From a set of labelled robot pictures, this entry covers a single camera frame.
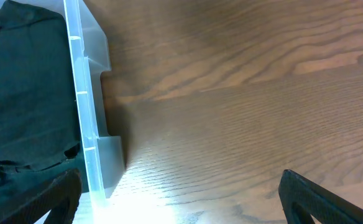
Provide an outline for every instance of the black fabric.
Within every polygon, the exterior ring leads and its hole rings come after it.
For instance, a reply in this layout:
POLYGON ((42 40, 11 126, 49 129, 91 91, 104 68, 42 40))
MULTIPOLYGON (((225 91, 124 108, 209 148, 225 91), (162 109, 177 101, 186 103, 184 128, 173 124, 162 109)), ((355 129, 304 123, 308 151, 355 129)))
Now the black fabric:
POLYGON ((18 191, 17 174, 43 173, 69 163, 67 156, 75 157, 79 150, 64 18, 41 7, 6 1, 0 9, 0 188, 7 189, 3 195, 18 191))
POLYGON ((80 173, 67 170, 0 204, 0 224, 35 223, 49 211, 45 224, 72 223, 80 197, 80 173))

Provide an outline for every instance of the table surface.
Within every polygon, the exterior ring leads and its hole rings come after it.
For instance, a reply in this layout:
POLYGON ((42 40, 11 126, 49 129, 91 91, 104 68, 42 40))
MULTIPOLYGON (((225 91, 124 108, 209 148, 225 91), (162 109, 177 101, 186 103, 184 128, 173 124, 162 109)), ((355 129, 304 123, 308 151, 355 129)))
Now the table surface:
POLYGON ((127 160, 110 220, 286 223, 284 169, 363 208, 363 0, 85 2, 127 160))

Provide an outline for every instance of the clear plastic container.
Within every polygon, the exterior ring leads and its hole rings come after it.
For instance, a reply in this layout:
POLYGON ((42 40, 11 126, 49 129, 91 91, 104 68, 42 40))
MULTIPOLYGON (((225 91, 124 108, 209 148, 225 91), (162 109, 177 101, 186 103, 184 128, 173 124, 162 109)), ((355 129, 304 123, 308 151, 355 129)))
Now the clear plastic container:
POLYGON ((107 132, 101 93, 100 75, 111 70, 107 37, 82 0, 16 1, 58 12, 67 22, 90 201, 96 218, 124 172, 121 139, 107 132))

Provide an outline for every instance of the dark green fabric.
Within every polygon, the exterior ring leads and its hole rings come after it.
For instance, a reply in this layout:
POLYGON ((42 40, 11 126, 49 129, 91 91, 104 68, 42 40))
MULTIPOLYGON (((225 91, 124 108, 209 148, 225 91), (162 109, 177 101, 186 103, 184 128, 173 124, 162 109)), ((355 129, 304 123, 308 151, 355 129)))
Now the dark green fabric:
POLYGON ((0 189, 6 197, 20 190, 22 178, 41 181, 62 169, 47 170, 53 166, 72 166, 65 151, 75 157, 80 150, 67 38, 56 12, 13 1, 0 9, 0 189))

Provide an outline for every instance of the wood surface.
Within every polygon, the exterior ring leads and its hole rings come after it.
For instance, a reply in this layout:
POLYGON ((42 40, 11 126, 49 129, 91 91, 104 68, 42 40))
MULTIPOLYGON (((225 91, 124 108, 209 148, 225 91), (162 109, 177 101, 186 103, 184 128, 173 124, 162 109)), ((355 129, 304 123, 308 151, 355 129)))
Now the wood surface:
POLYGON ((86 4, 127 157, 108 218, 286 223, 284 169, 363 208, 363 0, 86 4))

